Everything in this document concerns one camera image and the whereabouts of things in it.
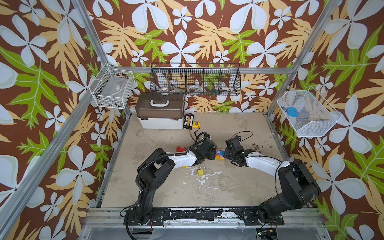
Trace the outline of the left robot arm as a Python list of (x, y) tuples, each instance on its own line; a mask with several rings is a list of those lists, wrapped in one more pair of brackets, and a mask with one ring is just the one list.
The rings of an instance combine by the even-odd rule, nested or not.
[(139, 167), (135, 183), (139, 188), (138, 200), (125, 215), (125, 226), (146, 224), (153, 215), (156, 190), (166, 181), (172, 170), (192, 167), (205, 160), (214, 160), (217, 145), (211, 139), (192, 144), (183, 152), (168, 153), (156, 149)]

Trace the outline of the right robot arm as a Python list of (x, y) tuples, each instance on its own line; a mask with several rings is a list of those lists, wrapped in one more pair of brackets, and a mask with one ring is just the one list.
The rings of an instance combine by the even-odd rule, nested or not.
[(280, 161), (252, 149), (245, 150), (240, 136), (226, 140), (226, 145), (224, 157), (232, 164), (260, 170), (280, 181), (282, 192), (258, 206), (257, 220), (261, 224), (273, 222), (287, 210), (303, 208), (320, 194), (319, 185), (302, 161)]

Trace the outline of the red wooden arch block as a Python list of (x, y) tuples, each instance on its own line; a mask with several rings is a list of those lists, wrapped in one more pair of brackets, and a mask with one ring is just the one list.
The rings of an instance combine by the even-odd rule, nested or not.
[(177, 146), (177, 148), (176, 148), (176, 152), (177, 153), (185, 152), (186, 150), (187, 150), (187, 148), (182, 148), (182, 147), (179, 147), (179, 146)]

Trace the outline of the yellow tape measure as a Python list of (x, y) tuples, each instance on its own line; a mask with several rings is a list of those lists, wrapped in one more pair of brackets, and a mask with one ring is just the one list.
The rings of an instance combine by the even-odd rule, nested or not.
[(200, 129), (201, 123), (200, 122), (193, 122), (192, 128), (193, 129)]

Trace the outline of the black charging board yellow connectors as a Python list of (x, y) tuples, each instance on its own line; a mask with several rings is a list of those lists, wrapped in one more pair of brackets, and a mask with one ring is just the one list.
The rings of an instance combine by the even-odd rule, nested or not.
[(189, 113), (184, 116), (183, 129), (191, 130), (193, 128), (194, 115)]

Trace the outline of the brown lid white toolbox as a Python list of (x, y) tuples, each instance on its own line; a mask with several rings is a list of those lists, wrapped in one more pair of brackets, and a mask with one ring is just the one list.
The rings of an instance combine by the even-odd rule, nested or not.
[(184, 124), (184, 95), (164, 96), (142, 93), (135, 106), (137, 119), (144, 129), (181, 130)]

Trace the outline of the blue object in basket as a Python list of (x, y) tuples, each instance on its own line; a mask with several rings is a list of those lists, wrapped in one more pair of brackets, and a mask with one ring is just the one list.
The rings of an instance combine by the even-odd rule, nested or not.
[(288, 117), (297, 118), (299, 116), (299, 112), (296, 108), (293, 107), (287, 107), (285, 112), (287, 113)]

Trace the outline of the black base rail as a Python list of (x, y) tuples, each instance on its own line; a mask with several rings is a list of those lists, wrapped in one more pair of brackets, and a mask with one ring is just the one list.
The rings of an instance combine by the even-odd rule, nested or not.
[(198, 208), (153, 208), (150, 214), (156, 224), (165, 221), (195, 219), (213, 222), (219, 219), (240, 220), (246, 226), (262, 225), (258, 219), (258, 207), (198, 207)]

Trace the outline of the aluminium corner frame post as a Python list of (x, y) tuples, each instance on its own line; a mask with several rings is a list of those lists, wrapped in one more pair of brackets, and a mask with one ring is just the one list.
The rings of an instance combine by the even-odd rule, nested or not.
[(335, 8), (338, 6), (340, 1), (336, 0), (330, 0), (325, 5), (323, 11), (321, 12), (318, 20), (316, 21), (314, 27), (311, 29), (309, 36), (307, 40), (304, 42), (303, 47), (295, 61), (293, 63), (290, 72), (287, 73), (287, 77), (283, 81), (281, 87), (279, 88), (278, 92), (276, 93), (275, 97), (273, 98), (270, 107), (268, 108), (268, 111), (266, 113), (266, 116), (269, 117), (273, 114), (275, 108), (278, 104), (278, 99), (284, 95), (287, 89), (289, 89), (290, 83), (295, 79), (295, 75), (299, 72), (299, 67), (303, 64), (305, 57), (312, 49), (313, 45), (315, 44), (317, 38), (320, 36), (320, 33), (324, 29), (325, 25), (327, 24), (328, 20), (331, 18), (333, 12), (335, 11)]

